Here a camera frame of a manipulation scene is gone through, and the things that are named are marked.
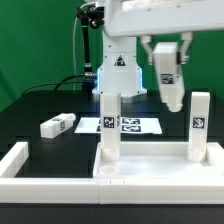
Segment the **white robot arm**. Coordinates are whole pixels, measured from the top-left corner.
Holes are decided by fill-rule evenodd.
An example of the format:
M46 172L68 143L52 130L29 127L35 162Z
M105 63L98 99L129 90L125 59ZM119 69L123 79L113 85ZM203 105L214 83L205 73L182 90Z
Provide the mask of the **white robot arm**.
M180 110L187 49L195 32L224 29L224 0L85 1L90 24L103 28L103 70L96 91L117 91L124 98L146 92L134 58L140 38L155 66L161 101Z

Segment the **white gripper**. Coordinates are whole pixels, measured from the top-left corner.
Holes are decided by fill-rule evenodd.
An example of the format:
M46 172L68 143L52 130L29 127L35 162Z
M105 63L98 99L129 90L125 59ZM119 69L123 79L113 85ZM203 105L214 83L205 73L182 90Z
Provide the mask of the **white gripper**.
M185 64L192 32L224 29L224 0L106 0L104 21L112 37L143 35L141 45L150 65L154 61L149 35L182 33L179 59Z

